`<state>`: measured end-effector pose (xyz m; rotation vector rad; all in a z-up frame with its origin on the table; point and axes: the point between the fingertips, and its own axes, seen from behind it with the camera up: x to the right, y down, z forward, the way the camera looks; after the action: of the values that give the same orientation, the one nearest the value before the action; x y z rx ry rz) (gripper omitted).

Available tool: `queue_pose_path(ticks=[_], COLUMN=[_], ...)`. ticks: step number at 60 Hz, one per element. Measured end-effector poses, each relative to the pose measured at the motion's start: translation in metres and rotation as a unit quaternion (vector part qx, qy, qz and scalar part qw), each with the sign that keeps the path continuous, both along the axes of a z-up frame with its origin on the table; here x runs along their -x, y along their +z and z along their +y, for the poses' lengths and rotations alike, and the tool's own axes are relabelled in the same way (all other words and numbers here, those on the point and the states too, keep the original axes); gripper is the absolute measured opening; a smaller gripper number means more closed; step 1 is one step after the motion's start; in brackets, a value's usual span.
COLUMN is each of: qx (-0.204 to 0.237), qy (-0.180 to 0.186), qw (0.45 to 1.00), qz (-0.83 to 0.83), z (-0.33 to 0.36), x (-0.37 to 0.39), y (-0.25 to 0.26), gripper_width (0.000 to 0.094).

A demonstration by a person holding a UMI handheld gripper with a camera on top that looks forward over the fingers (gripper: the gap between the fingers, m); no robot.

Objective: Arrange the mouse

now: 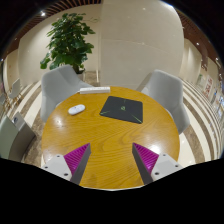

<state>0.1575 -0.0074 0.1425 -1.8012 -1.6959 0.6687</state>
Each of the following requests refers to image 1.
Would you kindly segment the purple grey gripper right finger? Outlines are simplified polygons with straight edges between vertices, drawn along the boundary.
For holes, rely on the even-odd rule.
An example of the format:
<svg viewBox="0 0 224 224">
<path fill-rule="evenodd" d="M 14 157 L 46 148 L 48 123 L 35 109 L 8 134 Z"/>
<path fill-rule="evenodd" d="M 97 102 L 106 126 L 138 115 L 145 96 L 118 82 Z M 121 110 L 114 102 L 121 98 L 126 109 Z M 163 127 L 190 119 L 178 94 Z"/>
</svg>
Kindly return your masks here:
<svg viewBox="0 0 224 224">
<path fill-rule="evenodd" d="M 182 166 L 168 154 L 157 154 L 137 143 L 132 144 L 132 154 L 145 185 L 182 169 Z"/>
</svg>

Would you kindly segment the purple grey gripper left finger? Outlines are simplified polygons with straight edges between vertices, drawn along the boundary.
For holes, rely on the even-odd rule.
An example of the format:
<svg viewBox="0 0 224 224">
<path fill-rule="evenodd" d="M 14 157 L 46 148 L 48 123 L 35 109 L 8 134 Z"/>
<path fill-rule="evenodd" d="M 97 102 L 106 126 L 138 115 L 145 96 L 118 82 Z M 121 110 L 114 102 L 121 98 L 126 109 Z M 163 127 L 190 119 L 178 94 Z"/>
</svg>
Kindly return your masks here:
<svg viewBox="0 0 224 224">
<path fill-rule="evenodd" d="M 90 154 L 90 144 L 87 143 L 66 155 L 56 154 L 42 169 L 79 185 Z"/>
</svg>

